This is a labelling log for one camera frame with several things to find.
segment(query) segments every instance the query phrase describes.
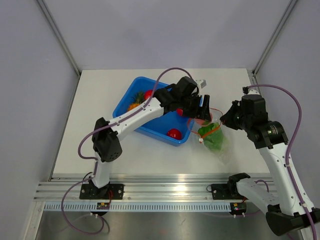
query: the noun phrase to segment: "white wall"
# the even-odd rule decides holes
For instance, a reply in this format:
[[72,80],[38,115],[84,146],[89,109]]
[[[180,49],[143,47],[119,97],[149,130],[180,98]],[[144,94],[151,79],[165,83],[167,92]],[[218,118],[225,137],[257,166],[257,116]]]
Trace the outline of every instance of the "white wall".
[[252,69],[289,3],[45,1],[82,69]]
[[[302,123],[292,148],[292,159],[309,197],[320,207],[320,2],[299,1],[258,82],[288,89],[300,101]],[[281,122],[289,137],[298,111],[290,97],[275,89],[262,89],[271,117]]]
[[77,78],[35,1],[2,0],[0,33],[0,238],[18,240]]

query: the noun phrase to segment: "clear plastic bag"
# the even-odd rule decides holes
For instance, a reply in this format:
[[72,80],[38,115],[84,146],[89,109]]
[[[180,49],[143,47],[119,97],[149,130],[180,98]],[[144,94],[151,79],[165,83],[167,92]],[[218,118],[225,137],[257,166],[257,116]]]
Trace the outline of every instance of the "clear plastic bag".
[[223,163],[227,163],[231,158],[232,152],[228,131],[221,125],[219,120],[222,112],[218,109],[210,108],[210,116],[210,122],[195,119],[191,132],[196,136],[199,144],[205,146],[208,151],[216,155]]

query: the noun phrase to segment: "white table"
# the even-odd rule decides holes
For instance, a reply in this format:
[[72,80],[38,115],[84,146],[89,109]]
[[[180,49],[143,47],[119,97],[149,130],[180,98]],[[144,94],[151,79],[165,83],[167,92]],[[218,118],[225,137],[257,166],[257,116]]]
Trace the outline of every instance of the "white table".
[[[131,82],[138,76],[156,79],[163,69],[84,70],[76,90],[71,112],[55,163],[53,177],[86,174],[93,170],[92,160],[83,160],[77,149],[83,137],[94,129],[97,119],[112,119],[112,113]],[[233,100],[240,100],[242,87],[250,85],[245,68],[188,69],[194,79],[205,79],[203,94],[210,95],[210,106],[226,112]],[[185,74],[174,70],[161,82],[176,83]],[[122,142],[123,153],[113,162],[112,173],[126,176],[235,174],[246,172],[269,175],[259,151],[244,131],[227,130],[231,139],[232,157],[222,162],[197,142],[192,133],[179,147],[157,141],[137,132]],[[89,138],[82,154],[93,156]]]

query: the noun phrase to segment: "metal floor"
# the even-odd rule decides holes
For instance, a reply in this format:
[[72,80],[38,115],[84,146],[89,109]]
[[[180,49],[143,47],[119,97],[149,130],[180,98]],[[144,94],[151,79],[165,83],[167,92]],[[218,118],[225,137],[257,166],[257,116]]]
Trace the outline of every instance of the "metal floor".
[[[250,206],[250,212],[256,207]],[[69,220],[85,212],[67,212]],[[201,212],[108,212],[103,216],[109,226],[102,233],[87,236],[66,228],[61,212],[44,211],[37,233],[37,240],[289,240],[288,236],[278,237],[269,229],[265,216],[234,219],[229,213]],[[83,231],[100,229],[101,222],[92,216],[75,223]],[[301,240],[298,234],[291,234]]]

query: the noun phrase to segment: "blue plastic tray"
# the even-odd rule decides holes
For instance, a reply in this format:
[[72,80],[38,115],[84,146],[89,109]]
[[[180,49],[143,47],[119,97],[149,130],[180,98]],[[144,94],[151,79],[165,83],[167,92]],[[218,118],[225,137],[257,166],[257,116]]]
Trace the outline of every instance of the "blue plastic tray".
[[[112,116],[116,118],[126,113],[129,105],[134,102],[133,97],[135,96],[135,94],[139,91],[146,92],[148,90],[152,90],[155,83],[155,80],[144,76],[139,76],[135,80],[133,80],[130,87],[122,97],[121,101],[116,106]],[[157,89],[164,88],[167,85],[168,84],[166,83],[159,82],[157,85]],[[179,116],[176,111],[173,111],[147,122],[146,124],[137,128],[136,131],[153,139],[157,139],[164,143],[178,147],[181,144],[185,143],[190,135],[190,131],[187,127],[187,121],[187,117]],[[190,129],[193,127],[193,125],[194,121],[192,120],[189,125]],[[176,140],[172,137],[167,136],[167,132],[170,129],[178,129],[182,134],[182,139]]]

